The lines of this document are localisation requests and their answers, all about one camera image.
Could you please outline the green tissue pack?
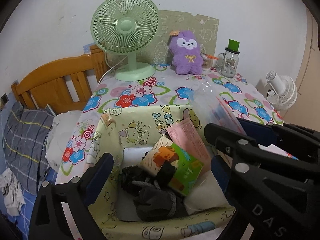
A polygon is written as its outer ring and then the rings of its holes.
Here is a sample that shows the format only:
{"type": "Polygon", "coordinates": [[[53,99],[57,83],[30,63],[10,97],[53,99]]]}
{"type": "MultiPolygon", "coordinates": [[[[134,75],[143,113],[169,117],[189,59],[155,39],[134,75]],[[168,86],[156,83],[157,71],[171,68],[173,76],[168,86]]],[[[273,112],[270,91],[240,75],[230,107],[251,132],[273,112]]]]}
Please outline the green tissue pack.
{"type": "Polygon", "coordinates": [[[202,171],[203,163],[163,135],[139,166],[160,184],[187,196],[202,171]]]}

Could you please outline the pink tissue pack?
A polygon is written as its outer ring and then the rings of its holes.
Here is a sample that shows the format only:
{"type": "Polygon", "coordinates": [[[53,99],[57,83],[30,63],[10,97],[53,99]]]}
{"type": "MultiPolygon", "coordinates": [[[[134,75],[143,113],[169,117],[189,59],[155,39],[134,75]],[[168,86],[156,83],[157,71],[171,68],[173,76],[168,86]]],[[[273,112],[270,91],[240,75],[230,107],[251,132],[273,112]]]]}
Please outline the pink tissue pack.
{"type": "Polygon", "coordinates": [[[167,128],[167,133],[176,145],[203,163],[201,176],[210,170],[211,156],[189,118],[167,128]]]}

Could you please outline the clear plastic bag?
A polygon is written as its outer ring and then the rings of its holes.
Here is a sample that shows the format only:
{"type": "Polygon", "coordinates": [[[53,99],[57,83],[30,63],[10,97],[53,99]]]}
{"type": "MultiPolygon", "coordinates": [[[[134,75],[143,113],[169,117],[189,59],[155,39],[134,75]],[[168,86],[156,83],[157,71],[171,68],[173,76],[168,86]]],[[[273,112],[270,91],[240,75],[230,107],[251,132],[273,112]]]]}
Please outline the clear plastic bag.
{"type": "Polygon", "coordinates": [[[212,123],[231,129],[241,135],[252,137],[262,150],[297,159],[270,141],[271,136],[267,134],[267,130],[258,127],[264,125],[263,121],[251,121],[248,116],[248,109],[245,106],[234,100],[231,103],[225,102],[224,98],[209,83],[200,84],[194,90],[191,90],[188,95],[189,105],[191,105],[200,122],[199,134],[205,145],[209,143],[204,137],[204,127],[212,123]]]}

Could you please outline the blue bed sheet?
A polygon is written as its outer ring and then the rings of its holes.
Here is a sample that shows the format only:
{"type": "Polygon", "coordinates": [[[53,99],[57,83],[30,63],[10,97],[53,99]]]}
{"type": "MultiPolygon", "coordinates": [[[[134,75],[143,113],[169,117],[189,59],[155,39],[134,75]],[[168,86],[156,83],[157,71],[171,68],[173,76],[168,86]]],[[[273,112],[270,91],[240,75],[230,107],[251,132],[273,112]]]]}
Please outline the blue bed sheet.
{"type": "Polygon", "coordinates": [[[36,168],[32,168],[31,171],[22,173],[14,168],[14,172],[20,183],[25,204],[22,205],[17,216],[9,215],[4,204],[4,196],[1,190],[1,213],[18,239],[28,239],[29,224],[38,188],[44,180],[48,180],[53,184],[56,180],[57,173],[52,168],[47,170],[46,168],[38,168],[38,171],[36,168]]]}

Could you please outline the beige door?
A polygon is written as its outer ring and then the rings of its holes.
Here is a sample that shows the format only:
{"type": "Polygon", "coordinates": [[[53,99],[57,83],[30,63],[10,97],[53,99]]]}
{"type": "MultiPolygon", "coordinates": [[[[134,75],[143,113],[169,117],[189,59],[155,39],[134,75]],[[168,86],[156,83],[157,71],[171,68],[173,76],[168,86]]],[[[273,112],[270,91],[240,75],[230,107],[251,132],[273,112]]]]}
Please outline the beige door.
{"type": "Polygon", "coordinates": [[[319,47],[318,24],[306,11],[307,31],[302,64],[296,78],[298,89],[294,105],[280,114],[285,122],[319,131],[319,47]]]}

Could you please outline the white crumpled cloth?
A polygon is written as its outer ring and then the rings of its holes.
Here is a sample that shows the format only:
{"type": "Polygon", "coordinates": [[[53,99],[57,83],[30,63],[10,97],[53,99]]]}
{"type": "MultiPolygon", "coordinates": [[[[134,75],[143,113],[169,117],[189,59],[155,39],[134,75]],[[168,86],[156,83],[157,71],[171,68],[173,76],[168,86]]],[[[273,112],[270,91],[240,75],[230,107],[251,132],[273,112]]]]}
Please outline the white crumpled cloth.
{"type": "Polygon", "coordinates": [[[21,185],[10,168],[1,174],[1,192],[7,213],[12,217],[19,216],[25,200],[21,185]]]}

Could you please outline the white standing fan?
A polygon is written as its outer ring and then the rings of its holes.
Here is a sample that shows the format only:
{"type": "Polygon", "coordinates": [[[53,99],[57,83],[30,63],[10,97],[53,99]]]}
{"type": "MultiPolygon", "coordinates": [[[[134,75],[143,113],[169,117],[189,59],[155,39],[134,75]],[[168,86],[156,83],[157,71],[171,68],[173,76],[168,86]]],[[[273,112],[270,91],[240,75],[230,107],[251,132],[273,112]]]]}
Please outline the white standing fan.
{"type": "Polygon", "coordinates": [[[275,71],[266,74],[267,100],[277,111],[291,108],[298,96],[298,89],[293,79],[287,75],[278,75],[275,71]]]}

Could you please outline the floral tablecloth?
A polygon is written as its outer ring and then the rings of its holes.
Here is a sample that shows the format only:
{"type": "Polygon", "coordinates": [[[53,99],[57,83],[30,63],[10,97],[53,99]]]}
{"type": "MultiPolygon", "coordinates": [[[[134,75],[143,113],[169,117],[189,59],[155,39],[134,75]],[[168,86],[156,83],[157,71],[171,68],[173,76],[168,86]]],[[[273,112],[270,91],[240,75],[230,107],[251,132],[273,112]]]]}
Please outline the floral tablecloth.
{"type": "Polygon", "coordinates": [[[283,123],[276,109],[240,74],[228,78],[215,68],[198,76],[177,75],[171,66],[161,64],[152,77],[136,82],[121,82],[109,73],[89,98],[67,142],[56,182],[83,175],[104,153],[113,156],[112,173],[97,201],[89,206],[108,239],[182,239],[221,227],[234,214],[235,209],[227,207],[154,223],[117,217],[124,151],[153,146],[168,127],[183,119],[189,118],[200,132],[200,122],[188,105],[188,93],[205,82],[225,102],[234,100],[245,106],[251,121],[283,123]]]}

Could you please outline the white blanket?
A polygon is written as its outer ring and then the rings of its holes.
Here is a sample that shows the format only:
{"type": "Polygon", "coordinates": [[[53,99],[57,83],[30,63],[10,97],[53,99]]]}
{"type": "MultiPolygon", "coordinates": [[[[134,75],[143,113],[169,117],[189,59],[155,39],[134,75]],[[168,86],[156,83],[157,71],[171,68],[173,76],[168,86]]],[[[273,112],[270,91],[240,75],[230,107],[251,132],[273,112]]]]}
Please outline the white blanket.
{"type": "Polygon", "coordinates": [[[59,171],[67,142],[81,113],[82,111],[68,111],[53,118],[52,129],[47,138],[46,159],[55,172],[59,171]]]}

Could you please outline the glass jar green lid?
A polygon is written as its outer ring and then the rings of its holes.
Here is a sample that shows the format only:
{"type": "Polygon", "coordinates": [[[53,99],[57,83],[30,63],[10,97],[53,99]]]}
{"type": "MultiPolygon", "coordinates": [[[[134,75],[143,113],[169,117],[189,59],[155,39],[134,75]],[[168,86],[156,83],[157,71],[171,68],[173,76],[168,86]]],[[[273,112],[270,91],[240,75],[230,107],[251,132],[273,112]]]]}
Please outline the glass jar green lid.
{"type": "Polygon", "coordinates": [[[229,39],[225,52],[220,53],[217,56],[216,66],[221,75],[228,78],[233,78],[235,76],[240,55],[239,46],[240,42],[229,39]]]}

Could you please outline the cotton swab jar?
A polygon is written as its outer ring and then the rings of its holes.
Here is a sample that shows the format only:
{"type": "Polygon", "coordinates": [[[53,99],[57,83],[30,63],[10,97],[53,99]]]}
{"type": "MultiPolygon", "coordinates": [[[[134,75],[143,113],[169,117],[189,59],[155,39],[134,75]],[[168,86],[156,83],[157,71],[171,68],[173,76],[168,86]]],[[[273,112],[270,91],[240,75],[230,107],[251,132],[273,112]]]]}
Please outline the cotton swab jar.
{"type": "Polygon", "coordinates": [[[201,56],[203,58],[203,65],[202,65],[202,69],[204,71],[209,71],[210,68],[212,68],[212,66],[214,65],[214,62],[218,60],[218,57],[212,56],[212,55],[208,55],[205,53],[201,53],[201,56]]]}

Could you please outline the yellow cartoon storage box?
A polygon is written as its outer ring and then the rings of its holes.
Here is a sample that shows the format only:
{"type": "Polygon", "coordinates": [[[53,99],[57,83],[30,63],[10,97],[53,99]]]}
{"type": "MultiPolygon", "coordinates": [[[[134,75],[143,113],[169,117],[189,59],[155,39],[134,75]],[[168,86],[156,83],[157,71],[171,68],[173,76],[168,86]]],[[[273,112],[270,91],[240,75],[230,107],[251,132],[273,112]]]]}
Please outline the yellow cartoon storage box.
{"type": "Polygon", "coordinates": [[[113,168],[89,211],[107,239],[183,239],[229,222],[203,131],[187,105],[103,112],[88,161],[108,153],[113,168]]]}

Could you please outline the purple plush toy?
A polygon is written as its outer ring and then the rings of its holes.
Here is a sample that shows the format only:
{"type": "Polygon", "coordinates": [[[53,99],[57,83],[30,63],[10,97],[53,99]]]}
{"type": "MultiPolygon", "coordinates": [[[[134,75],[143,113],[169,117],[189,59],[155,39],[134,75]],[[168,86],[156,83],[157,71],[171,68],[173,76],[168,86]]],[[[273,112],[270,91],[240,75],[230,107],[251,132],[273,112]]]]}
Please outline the purple plush toy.
{"type": "Polygon", "coordinates": [[[173,36],[169,43],[169,50],[172,53],[172,65],[175,67],[176,74],[202,74],[203,58],[193,32],[182,30],[178,35],[173,36]]]}

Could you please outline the wooden bed headboard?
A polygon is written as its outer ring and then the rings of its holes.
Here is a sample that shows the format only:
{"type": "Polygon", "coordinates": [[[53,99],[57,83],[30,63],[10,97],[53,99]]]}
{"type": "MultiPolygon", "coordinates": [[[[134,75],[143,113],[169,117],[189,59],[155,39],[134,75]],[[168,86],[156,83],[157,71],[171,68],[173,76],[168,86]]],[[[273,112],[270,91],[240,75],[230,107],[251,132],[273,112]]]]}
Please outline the wooden bed headboard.
{"type": "Polygon", "coordinates": [[[49,105],[57,114],[84,109],[92,95],[86,72],[93,70],[99,81],[107,71],[104,52],[96,45],[90,52],[36,68],[11,85],[15,99],[28,109],[49,105]]]}

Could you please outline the green desk fan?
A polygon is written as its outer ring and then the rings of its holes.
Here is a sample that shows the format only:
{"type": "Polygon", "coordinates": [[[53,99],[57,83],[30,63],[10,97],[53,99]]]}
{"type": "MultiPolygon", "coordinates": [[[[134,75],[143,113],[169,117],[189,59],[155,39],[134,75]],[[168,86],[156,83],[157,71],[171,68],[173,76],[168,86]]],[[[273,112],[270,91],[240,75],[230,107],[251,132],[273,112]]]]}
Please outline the green desk fan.
{"type": "Polygon", "coordinates": [[[151,64],[137,62],[136,54],[150,44],[158,28],[158,9],[151,0],[106,0],[91,20],[95,44],[104,52],[127,57],[127,64],[114,75],[125,82],[143,80],[155,73],[151,64]]]}

